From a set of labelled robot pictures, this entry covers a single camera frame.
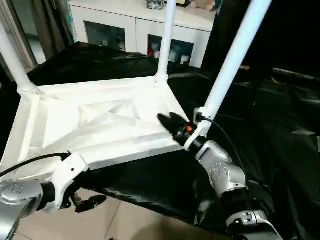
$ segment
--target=orange component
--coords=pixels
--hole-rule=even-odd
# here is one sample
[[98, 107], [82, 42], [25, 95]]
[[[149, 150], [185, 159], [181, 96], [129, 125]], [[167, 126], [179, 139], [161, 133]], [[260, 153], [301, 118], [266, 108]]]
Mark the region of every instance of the orange component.
[[186, 127], [186, 131], [187, 131], [187, 132], [191, 132], [191, 131], [192, 131], [192, 127], [191, 127], [191, 126], [187, 126], [187, 127]]

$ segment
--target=black tablecloth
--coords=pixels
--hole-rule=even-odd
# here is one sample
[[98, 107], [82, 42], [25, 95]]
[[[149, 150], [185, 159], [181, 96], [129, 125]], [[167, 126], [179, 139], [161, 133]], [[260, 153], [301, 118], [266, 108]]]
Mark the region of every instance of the black tablecloth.
[[[152, 76], [157, 60], [105, 47], [77, 43], [33, 70], [36, 85]], [[187, 116], [203, 106], [214, 84], [210, 74], [169, 64], [168, 84]], [[268, 208], [286, 239], [320, 239], [320, 94], [319, 83], [274, 76], [261, 80], [238, 72], [216, 117], [232, 139], [212, 127], [217, 141], [243, 167], [248, 185]], [[1, 150], [5, 148], [19, 103], [0, 91], [3, 113]], [[191, 154], [171, 152], [114, 165], [87, 174], [84, 188], [127, 201], [191, 225], [225, 233], [224, 213], [204, 169]]]

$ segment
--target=floor tile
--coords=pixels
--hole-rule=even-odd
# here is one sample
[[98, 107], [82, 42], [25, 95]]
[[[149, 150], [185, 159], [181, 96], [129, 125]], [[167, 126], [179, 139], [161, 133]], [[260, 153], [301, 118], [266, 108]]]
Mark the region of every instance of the floor tile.
[[20, 235], [19, 233], [16, 233], [13, 240], [31, 240], [31, 238], [28, 238], [28, 237]]
[[210, 240], [211, 233], [127, 202], [121, 202], [104, 240]]
[[[81, 189], [83, 200], [97, 193]], [[120, 201], [108, 197], [93, 210], [76, 213], [62, 209], [56, 214], [36, 212], [20, 222], [18, 233], [32, 240], [103, 240], [118, 209]]]

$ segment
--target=cabinet door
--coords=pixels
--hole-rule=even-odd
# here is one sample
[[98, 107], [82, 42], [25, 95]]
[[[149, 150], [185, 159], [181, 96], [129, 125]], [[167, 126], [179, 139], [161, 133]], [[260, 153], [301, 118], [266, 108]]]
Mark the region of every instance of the cabinet door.
[[[139, 53], [156, 58], [159, 54], [165, 25], [160, 22], [137, 19], [137, 45]], [[200, 68], [205, 56], [210, 32], [173, 26], [169, 61]]]
[[77, 40], [136, 52], [136, 19], [114, 13], [70, 6]]

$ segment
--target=stuffed toy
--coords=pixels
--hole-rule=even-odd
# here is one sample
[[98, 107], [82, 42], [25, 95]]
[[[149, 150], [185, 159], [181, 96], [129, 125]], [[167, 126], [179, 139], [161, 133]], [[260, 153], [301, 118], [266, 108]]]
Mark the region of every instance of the stuffed toy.
[[205, 9], [207, 11], [212, 11], [216, 6], [215, 0], [193, 0], [191, 2], [191, 7], [194, 9], [200, 8]]

